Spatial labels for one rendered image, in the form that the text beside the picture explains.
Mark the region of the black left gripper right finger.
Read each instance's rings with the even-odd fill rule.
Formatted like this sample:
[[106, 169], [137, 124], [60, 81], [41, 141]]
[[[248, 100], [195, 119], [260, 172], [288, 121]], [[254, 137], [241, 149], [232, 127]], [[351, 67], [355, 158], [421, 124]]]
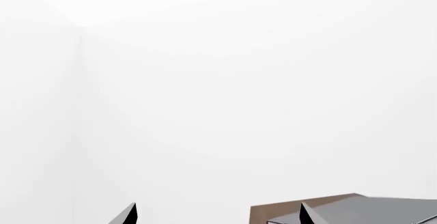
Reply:
[[299, 220], [300, 224], [329, 224], [305, 202], [300, 203]]

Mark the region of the grey flat box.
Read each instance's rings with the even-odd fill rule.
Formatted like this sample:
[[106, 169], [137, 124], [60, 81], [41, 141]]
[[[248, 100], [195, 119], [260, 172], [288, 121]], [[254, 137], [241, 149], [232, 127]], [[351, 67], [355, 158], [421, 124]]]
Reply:
[[[329, 224], [437, 224], [437, 199], [350, 197], [311, 208]], [[267, 224], [300, 224], [299, 211]]]

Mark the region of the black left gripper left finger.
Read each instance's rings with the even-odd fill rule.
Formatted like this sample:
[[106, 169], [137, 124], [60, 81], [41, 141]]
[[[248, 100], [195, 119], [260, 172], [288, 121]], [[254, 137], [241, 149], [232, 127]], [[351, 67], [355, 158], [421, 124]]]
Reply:
[[131, 203], [119, 213], [109, 224], [137, 224], [138, 214], [136, 203]]

